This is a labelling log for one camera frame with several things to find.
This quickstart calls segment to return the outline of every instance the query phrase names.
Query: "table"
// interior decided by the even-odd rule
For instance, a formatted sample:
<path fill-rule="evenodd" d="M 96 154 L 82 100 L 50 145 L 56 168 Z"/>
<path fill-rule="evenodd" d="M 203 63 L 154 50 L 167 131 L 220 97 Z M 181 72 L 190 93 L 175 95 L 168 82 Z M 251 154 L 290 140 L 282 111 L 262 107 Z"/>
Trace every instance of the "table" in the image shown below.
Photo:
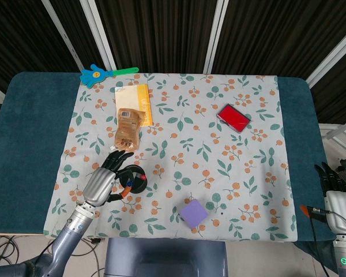
<path fill-rule="evenodd" d="M 298 206 L 324 206 L 313 165 L 325 154 L 307 84 L 278 82 L 298 240 L 311 241 Z M 42 233 L 78 86 L 79 73 L 26 72 L 12 79 L 0 112 L 0 233 Z M 319 240 L 334 238 L 322 223 L 316 230 Z"/>

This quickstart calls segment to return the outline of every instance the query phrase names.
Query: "snack bag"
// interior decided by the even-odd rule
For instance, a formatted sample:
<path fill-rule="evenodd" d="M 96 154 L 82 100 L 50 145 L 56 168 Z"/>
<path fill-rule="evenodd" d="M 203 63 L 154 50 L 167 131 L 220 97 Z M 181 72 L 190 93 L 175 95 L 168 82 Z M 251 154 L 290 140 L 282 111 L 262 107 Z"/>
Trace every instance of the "snack bag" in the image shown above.
<path fill-rule="evenodd" d="M 144 111 L 132 108 L 120 108 L 118 110 L 118 128 L 115 134 L 114 145 L 118 150 L 134 152 L 140 146 L 140 127 L 145 118 Z"/>

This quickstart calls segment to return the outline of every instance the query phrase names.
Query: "orange flower pattern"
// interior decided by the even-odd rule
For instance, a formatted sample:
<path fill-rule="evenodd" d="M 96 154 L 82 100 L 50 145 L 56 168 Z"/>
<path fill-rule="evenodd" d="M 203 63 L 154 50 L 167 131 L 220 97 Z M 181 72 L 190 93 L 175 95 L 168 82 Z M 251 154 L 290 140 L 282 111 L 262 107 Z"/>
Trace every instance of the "orange flower pattern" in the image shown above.
<path fill-rule="evenodd" d="M 139 194 L 95 211 L 88 237 L 296 241 L 297 228 L 277 77 L 129 74 L 80 85 L 44 234 L 57 236 L 114 145 L 115 87 L 148 84 L 154 124 L 123 166 L 148 177 Z M 233 105 L 251 122 L 241 134 L 216 114 Z M 121 192 L 119 181 L 111 193 Z M 179 211 L 197 199 L 208 217 L 193 229 Z"/>

